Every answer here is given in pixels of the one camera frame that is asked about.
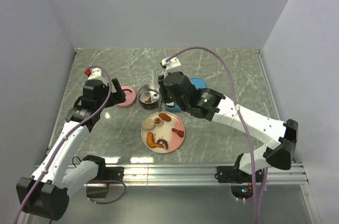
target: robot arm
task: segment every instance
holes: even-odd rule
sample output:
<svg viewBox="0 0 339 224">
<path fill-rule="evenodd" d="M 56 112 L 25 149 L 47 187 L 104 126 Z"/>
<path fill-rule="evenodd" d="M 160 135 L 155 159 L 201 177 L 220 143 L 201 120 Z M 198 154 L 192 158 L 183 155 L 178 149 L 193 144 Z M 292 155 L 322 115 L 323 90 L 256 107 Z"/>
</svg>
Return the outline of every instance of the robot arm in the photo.
<svg viewBox="0 0 339 224">
<path fill-rule="evenodd" d="M 59 143 L 64 140 L 72 128 L 90 117 L 105 101 L 109 87 L 101 69 L 87 70 L 85 74 L 88 80 L 83 86 L 83 95 L 80 96 L 73 108 L 68 112 L 66 123 L 48 156 L 30 178 L 21 177 L 16 185 L 20 203 L 23 202 L 31 187 L 46 169 L 46 165 L 57 149 Z M 125 93 L 121 89 L 118 80 L 112 80 L 116 92 L 111 93 L 105 107 L 126 101 Z M 44 218 L 59 220 L 65 213 L 69 198 L 75 194 L 85 183 L 90 180 L 108 180 L 105 175 L 105 159 L 88 155 L 74 170 L 65 175 L 68 164 L 76 155 L 81 143 L 87 138 L 94 125 L 100 119 L 100 112 L 89 119 L 83 126 L 76 129 L 62 144 L 45 176 L 33 190 L 23 211 Z"/>
<path fill-rule="evenodd" d="M 256 170 L 273 166 L 289 170 L 297 143 L 298 123 L 289 119 L 287 122 L 274 120 L 243 106 L 234 106 L 233 101 L 223 94 L 209 89 L 196 89 L 189 78 L 178 69 L 176 62 L 162 61 L 166 67 L 165 76 L 158 77 L 160 92 L 164 102 L 174 101 L 183 111 L 197 118 L 226 124 L 244 132 L 244 127 L 237 115 L 240 110 L 251 136 L 264 145 L 254 151 Z M 225 176 L 230 182 L 246 182 L 251 175 L 250 154 L 240 154 L 233 170 Z"/>
</svg>

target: brown sausage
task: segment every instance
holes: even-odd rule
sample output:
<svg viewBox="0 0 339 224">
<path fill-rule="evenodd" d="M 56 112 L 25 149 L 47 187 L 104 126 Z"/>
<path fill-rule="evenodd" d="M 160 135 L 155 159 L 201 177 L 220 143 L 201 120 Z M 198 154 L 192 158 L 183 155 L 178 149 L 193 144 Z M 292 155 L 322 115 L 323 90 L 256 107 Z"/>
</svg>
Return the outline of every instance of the brown sausage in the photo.
<svg viewBox="0 0 339 224">
<path fill-rule="evenodd" d="M 158 139 L 157 143 L 163 145 L 164 150 L 168 150 L 168 143 L 165 139 L 160 138 L 160 139 Z"/>
<path fill-rule="evenodd" d="M 164 114 L 164 113 L 160 113 L 160 114 L 159 114 L 159 117 L 160 117 L 161 119 L 163 119 L 164 121 L 166 121 L 166 122 L 170 122 L 170 121 L 172 120 L 172 118 L 171 118 L 169 115 Z"/>
</svg>

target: stainless steel bowl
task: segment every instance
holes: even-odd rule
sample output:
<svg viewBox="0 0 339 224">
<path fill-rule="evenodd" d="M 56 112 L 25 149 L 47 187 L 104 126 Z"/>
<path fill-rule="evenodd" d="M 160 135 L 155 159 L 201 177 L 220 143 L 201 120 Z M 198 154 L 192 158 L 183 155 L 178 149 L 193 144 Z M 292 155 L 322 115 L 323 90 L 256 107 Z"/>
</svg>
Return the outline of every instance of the stainless steel bowl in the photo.
<svg viewBox="0 0 339 224">
<path fill-rule="evenodd" d="M 140 105 L 144 109 L 155 109 L 158 107 L 158 100 L 155 100 L 154 96 L 155 94 L 160 96 L 160 90 L 159 87 L 156 86 L 155 84 L 146 84 L 143 85 L 139 90 L 138 90 L 138 100 Z M 145 103 L 149 98 L 151 98 L 151 103 Z"/>
</svg>

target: gray marble surface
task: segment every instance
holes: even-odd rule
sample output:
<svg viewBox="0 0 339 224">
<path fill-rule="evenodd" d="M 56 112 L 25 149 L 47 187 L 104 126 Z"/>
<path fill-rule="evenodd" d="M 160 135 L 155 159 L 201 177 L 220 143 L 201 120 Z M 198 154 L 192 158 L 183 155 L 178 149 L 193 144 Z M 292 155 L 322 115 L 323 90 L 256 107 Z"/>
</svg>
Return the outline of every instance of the gray marble surface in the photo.
<svg viewBox="0 0 339 224">
<path fill-rule="evenodd" d="M 86 81 L 84 70 L 90 65 L 104 67 L 121 85 L 138 90 L 143 84 L 157 83 L 163 73 L 160 61 L 179 49 L 79 49 L 71 70 L 69 84 L 61 107 L 54 144 L 61 133 L 65 117 Z M 213 49 L 229 66 L 239 104 L 262 115 L 275 118 L 263 73 L 254 49 Z M 192 50 L 181 54 L 182 72 L 201 77 L 209 88 L 231 97 L 227 74 L 211 54 Z M 107 163 L 210 163 L 234 162 L 240 153 L 249 152 L 246 134 L 223 124 L 197 119 L 184 112 L 176 113 L 184 122 L 184 143 L 174 152 L 158 154 L 149 150 L 140 136 L 141 122 L 155 113 L 138 102 L 129 108 L 109 107 L 81 145 L 80 158 L 91 154 L 106 158 Z M 254 147 L 261 145 L 253 139 Z"/>
</svg>

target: food item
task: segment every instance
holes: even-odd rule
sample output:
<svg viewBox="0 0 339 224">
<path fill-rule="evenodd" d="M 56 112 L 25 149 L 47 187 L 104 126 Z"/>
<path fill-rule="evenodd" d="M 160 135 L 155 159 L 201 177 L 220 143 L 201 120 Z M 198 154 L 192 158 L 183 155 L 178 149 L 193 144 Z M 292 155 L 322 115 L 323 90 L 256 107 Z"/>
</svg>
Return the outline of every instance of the food item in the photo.
<svg viewBox="0 0 339 224">
<path fill-rule="evenodd" d="M 154 119 L 154 124 L 155 125 L 161 125 L 163 123 L 163 120 L 159 117 L 155 118 Z"/>
<path fill-rule="evenodd" d="M 160 138 L 160 139 L 158 139 L 157 143 L 163 145 L 164 150 L 168 150 L 168 143 L 165 139 Z"/>
<path fill-rule="evenodd" d="M 148 100 L 145 101 L 145 103 L 152 103 L 152 98 L 149 97 Z"/>
<path fill-rule="evenodd" d="M 166 121 L 166 122 L 170 122 L 172 120 L 172 118 L 169 115 L 165 114 L 165 113 L 160 113 L 159 117 L 161 119 L 163 119 L 164 121 Z"/>
<path fill-rule="evenodd" d="M 141 126 L 145 130 L 151 130 L 154 128 L 154 123 L 151 119 L 145 119 L 142 121 Z"/>
<path fill-rule="evenodd" d="M 163 145 L 154 142 L 154 136 L 152 132 L 149 132 L 147 134 L 146 143 L 148 144 L 150 148 L 156 148 L 156 147 L 164 148 Z"/>
<path fill-rule="evenodd" d="M 174 105 L 175 105 L 174 102 L 166 103 L 166 106 L 168 106 L 168 107 L 174 107 Z"/>
<path fill-rule="evenodd" d="M 172 128 L 172 131 L 177 133 L 179 135 L 179 137 L 183 138 L 185 135 L 185 132 L 183 132 L 182 130 L 177 130 L 175 128 Z"/>
</svg>

